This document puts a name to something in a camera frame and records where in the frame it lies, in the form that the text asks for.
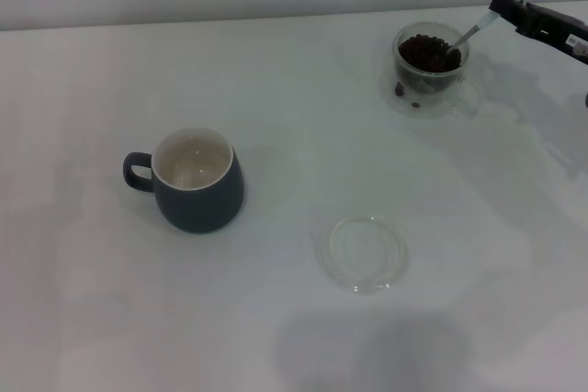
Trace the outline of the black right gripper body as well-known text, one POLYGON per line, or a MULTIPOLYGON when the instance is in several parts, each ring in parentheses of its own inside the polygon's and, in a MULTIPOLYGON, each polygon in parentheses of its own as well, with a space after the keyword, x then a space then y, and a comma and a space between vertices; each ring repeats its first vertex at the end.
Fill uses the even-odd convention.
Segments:
POLYGON ((587 25, 580 19, 558 13, 553 25, 552 47, 587 63, 587 25))

